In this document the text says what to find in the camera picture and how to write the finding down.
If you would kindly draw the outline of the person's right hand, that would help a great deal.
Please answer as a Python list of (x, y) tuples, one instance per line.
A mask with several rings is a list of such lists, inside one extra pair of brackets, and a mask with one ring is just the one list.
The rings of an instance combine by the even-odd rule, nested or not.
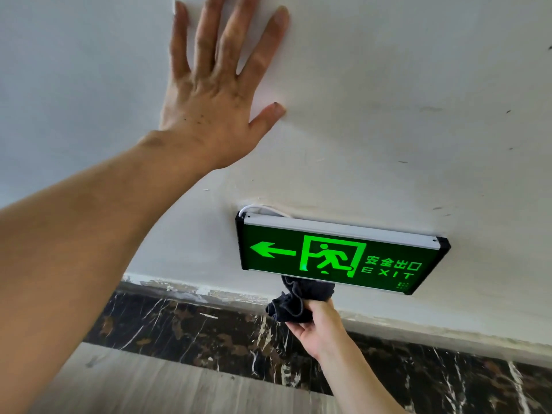
[(331, 300), (305, 300), (304, 306), (312, 313), (311, 322), (285, 324), (307, 353), (323, 366), (349, 347), (350, 338)]

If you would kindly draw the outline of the person's left hand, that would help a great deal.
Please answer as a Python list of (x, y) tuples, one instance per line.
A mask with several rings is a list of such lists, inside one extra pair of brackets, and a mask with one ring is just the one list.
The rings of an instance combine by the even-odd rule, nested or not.
[(286, 6), (272, 14), (243, 69), (234, 76), (214, 75), (219, 25), (226, 0), (205, 0), (188, 80), (169, 72), (160, 128), (146, 144), (168, 146), (206, 171), (227, 167), (249, 154), (261, 139), (250, 134), (254, 95), (282, 43), (290, 22)]

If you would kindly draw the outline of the dark grey cleaning cloth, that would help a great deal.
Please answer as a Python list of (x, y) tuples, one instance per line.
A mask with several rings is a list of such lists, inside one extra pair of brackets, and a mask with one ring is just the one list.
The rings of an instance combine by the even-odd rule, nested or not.
[(287, 292), (282, 292), (265, 308), (266, 314), (276, 322), (311, 323), (313, 313), (305, 301), (328, 301), (335, 292), (335, 283), (288, 276), (281, 276), (281, 280)]

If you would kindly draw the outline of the person's right forearm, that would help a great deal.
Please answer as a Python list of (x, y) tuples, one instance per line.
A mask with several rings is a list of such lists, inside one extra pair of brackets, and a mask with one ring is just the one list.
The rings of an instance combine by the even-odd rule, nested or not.
[(317, 360), (343, 414), (407, 414), (348, 335), (324, 344)]

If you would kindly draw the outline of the person's left forearm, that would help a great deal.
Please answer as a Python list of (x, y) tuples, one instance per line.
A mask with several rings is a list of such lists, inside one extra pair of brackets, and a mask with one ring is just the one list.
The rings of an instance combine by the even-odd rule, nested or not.
[(147, 141), (0, 210), (0, 414), (24, 414), (93, 327), (141, 243), (220, 167)]

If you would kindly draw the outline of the green illuminated exit sign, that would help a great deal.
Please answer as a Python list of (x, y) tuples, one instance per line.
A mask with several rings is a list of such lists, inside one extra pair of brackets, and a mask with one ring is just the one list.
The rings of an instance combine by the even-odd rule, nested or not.
[(239, 212), (241, 266), (412, 295), (451, 250), (445, 237)]

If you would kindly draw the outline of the dark marble skirting board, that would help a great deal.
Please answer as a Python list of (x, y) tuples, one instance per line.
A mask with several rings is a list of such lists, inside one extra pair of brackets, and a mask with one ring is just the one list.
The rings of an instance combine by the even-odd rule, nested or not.
[[(552, 369), (349, 332), (411, 414), (552, 414)], [(332, 396), (285, 324), (120, 285), (84, 342)]]

